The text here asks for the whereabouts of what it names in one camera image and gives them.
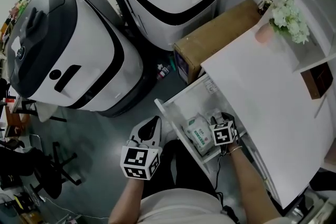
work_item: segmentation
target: gray floor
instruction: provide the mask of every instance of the gray floor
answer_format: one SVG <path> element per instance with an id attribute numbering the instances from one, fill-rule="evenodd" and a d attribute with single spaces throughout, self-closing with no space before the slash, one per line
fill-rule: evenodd
<path id="1" fill-rule="evenodd" d="M 40 123 L 32 116 L 33 132 L 40 135 L 46 154 L 52 152 L 51 144 L 58 141 L 62 156 L 66 158 L 76 152 L 78 158 L 67 166 L 71 174 L 79 174 L 83 184 L 63 184 L 61 195 L 53 200 L 57 205 L 75 213 L 95 217 L 108 217 L 118 200 L 127 179 L 120 167 L 120 149 L 128 139 L 132 128 L 144 119 L 159 113 L 153 100 L 168 100 L 180 92 L 185 84 L 175 72 L 159 81 L 155 88 L 129 112 L 113 118 L 104 118 L 98 113 L 70 109 L 59 109 L 56 116 L 62 116 L 67 123 L 48 120 Z M 213 182 L 217 169 L 216 159 L 211 163 Z M 218 191 L 223 192 L 225 204 L 233 207 L 241 223 L 245 222 L 239 202 L 239 191 L 232 164 L 228 157 L 221 160 Z M 25 185 L 37 184 L 34 176 L 23 177 Z M 42 196 L 48 195 L 42 190 Z M 44 218 L 55 223 L 67 214 L 49 201 L 40 205 Z M 85 218 L 87 223 L 107 223 L 107 219 Z"/>

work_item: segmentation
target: person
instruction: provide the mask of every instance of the person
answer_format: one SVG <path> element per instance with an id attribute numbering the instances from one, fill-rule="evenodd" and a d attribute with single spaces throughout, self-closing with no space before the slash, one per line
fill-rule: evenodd
<path id="1" fill-rule="evenodd" d="M 290 224 L 272 204 L 264 182 L 241 146 L 228 145 L 248 224 Z M 176 154 L 176 184 L 171 160 Z M 151 180 L 129 179 L 109 218 L 109 224 L 183 223 L 234 224 L 225 214 L 208 177 L 181 141 L 164 147 Z"/>

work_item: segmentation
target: flower pot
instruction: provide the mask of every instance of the flower pot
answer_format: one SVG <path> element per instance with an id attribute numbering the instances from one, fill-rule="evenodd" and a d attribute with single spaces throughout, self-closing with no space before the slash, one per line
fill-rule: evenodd
<path id="1" fill-rule="evenodd" d="M 268 42 L 272 36 L 274 35 L 274 30 L 271 27 L 270 23 L 266 23 L 260 27 L 260 29 L 256 32 L 255 38 L 259 43 Z"/>

